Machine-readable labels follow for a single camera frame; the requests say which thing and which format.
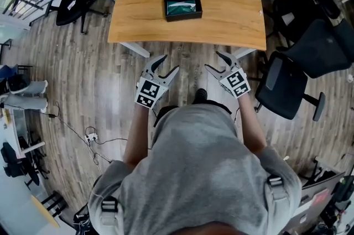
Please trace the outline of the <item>black mesh office chair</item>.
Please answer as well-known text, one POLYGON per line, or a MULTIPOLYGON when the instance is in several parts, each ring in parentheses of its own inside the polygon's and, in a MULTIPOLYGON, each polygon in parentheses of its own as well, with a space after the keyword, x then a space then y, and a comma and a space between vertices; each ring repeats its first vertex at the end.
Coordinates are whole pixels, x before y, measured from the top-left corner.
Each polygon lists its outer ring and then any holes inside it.
POLYGON ((354 27, 345 19, 332 26, 314 20, 301 38, 288 48, 278 48, 259 67, 255 98, 260 106, 292 120, 302 102, 315 106, 313 121, 318 121, 325 105, 325 94, 318 98, 305 93, 308 78, 346 70, 354 63, 354 27))

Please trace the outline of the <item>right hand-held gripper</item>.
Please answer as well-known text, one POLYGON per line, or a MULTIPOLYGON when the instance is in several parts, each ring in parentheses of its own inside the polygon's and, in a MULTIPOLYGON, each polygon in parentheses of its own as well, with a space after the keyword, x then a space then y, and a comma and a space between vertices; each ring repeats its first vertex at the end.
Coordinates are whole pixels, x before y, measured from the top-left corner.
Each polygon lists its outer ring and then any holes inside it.
POLYGON ((225 51, 216 51, 216 54, 228 65, 230 71, 225 77, 226 70, 218 71, 211 65, 205 64, 205 69, 230 93, 234 98, 240 98, 251 90, 247 75, 240 68, 236 57, 225 51))

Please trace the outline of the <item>black open box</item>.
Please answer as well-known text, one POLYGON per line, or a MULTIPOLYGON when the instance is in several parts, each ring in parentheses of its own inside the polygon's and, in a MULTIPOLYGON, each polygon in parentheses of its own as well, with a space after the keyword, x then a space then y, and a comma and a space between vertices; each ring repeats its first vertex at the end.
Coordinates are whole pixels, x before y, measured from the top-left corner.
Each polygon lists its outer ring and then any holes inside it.
POLYGON ((196 12, 182 15, 172 15, 168 16, 166 11, 166 3, 167 1, 185 1, 185 0, 163 0, 164 5, 164 15, 167 22, 177 22, 181 20, 189 20, 189 19, 200 19, 202 18, 202 5, 201 0, 195 0, 196 2, 196 12))

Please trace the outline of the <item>person's right leg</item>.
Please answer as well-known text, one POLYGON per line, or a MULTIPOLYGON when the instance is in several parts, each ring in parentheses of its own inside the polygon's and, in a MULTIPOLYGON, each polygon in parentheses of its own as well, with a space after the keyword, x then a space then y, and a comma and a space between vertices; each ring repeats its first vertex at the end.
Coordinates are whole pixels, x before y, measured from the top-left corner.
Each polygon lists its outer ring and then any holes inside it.
POLYGON ((207 95, 207 91, 203 88, 199 88, 196 91, 194 100, 192 102, 192 105, 199 105, 199 104, 216 106, 216 107, 222 108, 228 114, 232 114, 232 112, 225 105, 218 103, 214 100, 209 100, 208 95, 207 95))

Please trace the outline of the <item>person's right forearm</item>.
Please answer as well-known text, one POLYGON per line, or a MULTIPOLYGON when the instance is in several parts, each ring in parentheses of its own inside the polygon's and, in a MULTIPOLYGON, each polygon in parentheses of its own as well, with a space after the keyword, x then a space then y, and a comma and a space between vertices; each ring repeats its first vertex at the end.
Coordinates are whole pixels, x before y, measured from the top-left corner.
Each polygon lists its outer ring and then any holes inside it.
POLYGON ((243 143, 255 155, 260 155, 267 146, 266 137, 257 119, 249 94, 238 99, 240 108, 243 143))

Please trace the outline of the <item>wooden table with white legs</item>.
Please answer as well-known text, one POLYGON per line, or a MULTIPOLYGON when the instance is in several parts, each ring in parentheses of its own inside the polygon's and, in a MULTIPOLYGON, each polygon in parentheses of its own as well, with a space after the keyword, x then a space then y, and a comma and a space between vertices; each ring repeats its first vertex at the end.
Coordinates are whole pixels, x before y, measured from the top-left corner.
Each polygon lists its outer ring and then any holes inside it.
POLYGON ((261 0, 201 0, 202 18, 167 22, 163 0, 116 0, 109 43, 120 43, 143 57, 143 41, 181 41, 265 50, 261 0))

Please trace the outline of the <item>person's left forearm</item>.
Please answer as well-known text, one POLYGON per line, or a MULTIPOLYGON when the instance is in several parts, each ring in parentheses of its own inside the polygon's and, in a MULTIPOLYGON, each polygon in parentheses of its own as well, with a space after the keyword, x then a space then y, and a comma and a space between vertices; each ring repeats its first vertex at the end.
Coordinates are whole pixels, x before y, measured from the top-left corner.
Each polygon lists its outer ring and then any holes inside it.
POLYGON ((148 119, 149 109, 137 103, 129 130, 123 162, 134 169, 148 155, 148 119))

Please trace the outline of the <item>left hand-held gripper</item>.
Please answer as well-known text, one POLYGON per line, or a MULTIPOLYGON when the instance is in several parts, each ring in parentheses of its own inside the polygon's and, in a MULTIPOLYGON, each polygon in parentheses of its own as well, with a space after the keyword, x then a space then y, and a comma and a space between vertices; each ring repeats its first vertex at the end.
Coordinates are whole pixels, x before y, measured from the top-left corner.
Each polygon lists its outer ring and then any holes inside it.
POLYGON ((172 68, 165 76, 155 75, 156 69, 164 62, 167 55, 160 55, 145 65, 143 73, 137 83, 134 102, 143 107, 152 109, 168 91, 169 85, 179 72, 179 66, 172 68))

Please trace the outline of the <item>yellow round table top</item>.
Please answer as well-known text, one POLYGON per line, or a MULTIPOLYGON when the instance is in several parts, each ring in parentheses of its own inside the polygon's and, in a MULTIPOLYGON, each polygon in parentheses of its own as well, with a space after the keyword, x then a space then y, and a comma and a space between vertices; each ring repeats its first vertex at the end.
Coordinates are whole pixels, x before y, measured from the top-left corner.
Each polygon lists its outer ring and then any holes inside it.
POLYGON ((41 213, 41 215, 55 228, 60 228, 58 222, 54 218, 54 216, 48 211, 48 209, 33 195, 30 196, 32 203, 37 208, 37 210, 41 213))

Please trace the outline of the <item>person's grey shirt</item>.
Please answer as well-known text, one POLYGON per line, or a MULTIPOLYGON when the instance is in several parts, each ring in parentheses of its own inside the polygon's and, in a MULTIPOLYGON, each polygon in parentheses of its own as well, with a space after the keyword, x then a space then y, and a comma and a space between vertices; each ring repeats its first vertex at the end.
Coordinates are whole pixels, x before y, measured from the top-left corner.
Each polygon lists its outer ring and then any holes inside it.
POLYGON ((99 235, 171 235, 212 222, 278 235, 300 204, 297 174, 272 147, 251 153, 222 108, 173 109, 153 142, 134 169, 113 161, 94 186, 88 211, 99 235))

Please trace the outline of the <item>green plastic packet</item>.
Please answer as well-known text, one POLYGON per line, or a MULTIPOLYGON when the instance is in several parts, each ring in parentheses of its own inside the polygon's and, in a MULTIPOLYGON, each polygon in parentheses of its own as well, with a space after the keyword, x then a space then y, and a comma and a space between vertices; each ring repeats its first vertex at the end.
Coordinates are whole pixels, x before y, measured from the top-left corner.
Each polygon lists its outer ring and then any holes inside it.
POLYGON ((194 12, 187 12, 186 9, 182 9, 179 7, 175 6, 176 2, 192 2, 195 0, 185 0, 185 1, 167 1, 166 3, 166 11, 168 16, 172 15, 182 15, 182 14, 189 14, 189 13, 194 13, 194 12))

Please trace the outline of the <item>white power strip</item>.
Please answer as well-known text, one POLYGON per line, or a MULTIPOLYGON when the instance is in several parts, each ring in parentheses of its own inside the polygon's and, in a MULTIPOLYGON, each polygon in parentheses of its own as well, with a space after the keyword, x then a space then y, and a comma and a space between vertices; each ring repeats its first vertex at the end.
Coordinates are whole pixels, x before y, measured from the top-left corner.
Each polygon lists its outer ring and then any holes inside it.
POLYGON ((98 136, 96 133, 90 133, 85 135, 85 141, 87 145, 91 145, 92 143, 96 143, 98 140, 98 136))

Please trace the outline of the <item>person's leg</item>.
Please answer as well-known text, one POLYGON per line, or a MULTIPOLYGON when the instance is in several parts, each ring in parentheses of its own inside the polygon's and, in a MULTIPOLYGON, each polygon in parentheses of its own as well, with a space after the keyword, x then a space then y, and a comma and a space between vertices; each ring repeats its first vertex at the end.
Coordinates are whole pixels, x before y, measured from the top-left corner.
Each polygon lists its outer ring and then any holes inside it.
POLYGON ((192 102, 192 105, 199 105, 199 104, 216 106, 216 107, 222 108, 228 114, 232 114, 232 112, 225 105, 218 103, 214 100, 209 100, 208 95, 207 95, 207 91, 203 88, 199 88, 196 91, 194 100, 192 102))
POLYGON ((178 108, 178 106, 165 106, 165 107, 161 108, 161 110, 157 114, 157 117, 156 117, 153 127, 155 128, 157 126, 158 122, 162 119, 162 117, 165 116, 169 111, 171 111, 175 108, 178 108))
POLYGON ((41 97, 24 97, 18 95, 8 95, 2 102, 6 107, 17 109, 34 109, 41 113, 46 113, 48 102, 46 98, 41 97))
POLYGON ((48 86, 47 80, 45 81, 32 81, 29 86, 23 91, 27 94, 43 94, 48 86))

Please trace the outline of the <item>black swivel chair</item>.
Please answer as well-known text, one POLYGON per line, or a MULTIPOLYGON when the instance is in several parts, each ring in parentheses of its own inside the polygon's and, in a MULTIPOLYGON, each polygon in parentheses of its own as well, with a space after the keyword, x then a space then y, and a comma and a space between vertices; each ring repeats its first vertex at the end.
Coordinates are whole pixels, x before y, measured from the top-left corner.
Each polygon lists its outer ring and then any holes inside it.
POLYGON ((47 180, 47 175, 50 174, 49 170, 43 167, 43 159, 46 154, 41 151, 34 150, 25 154, 24 158, 17 158, 14 149, 8 142, 4 142, 0 149, 1 156, 5 162, 3 170, 8 177, 16 178, 20 176, 29 176, 29 181, 24 184, 30 190, 30 185, 40 185, 39 174, 44 180, 47 180))

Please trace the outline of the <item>grey desk partition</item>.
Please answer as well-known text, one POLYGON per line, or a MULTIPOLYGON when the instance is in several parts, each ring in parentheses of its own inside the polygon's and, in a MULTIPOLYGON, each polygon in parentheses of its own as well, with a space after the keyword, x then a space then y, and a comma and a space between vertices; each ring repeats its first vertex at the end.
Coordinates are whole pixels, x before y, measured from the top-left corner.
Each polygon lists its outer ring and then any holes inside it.
POLYGON ((309 221, 317 217, 330 201, 336 185, 343 180, 344 175, 345 173, 339 173, 331 178, 304 187, 300 205, 296 209, 293 218, 306 216, 309 221))

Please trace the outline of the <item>person's left leg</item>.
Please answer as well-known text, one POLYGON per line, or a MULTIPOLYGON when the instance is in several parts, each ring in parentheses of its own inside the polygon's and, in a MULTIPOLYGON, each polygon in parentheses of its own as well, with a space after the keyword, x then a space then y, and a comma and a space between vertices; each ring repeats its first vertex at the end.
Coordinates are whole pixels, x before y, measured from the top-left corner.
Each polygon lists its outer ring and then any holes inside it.
POLYGON ((175 108, 178 108, 178 106, 165 106, 165 107, 161 108, 161 110, 157 114, 157 117, 156 117, 153 127, 155 128, 157 126, 158 122, 162 119, 162 117, 165 116, 169 111, 171 111, 175 108))

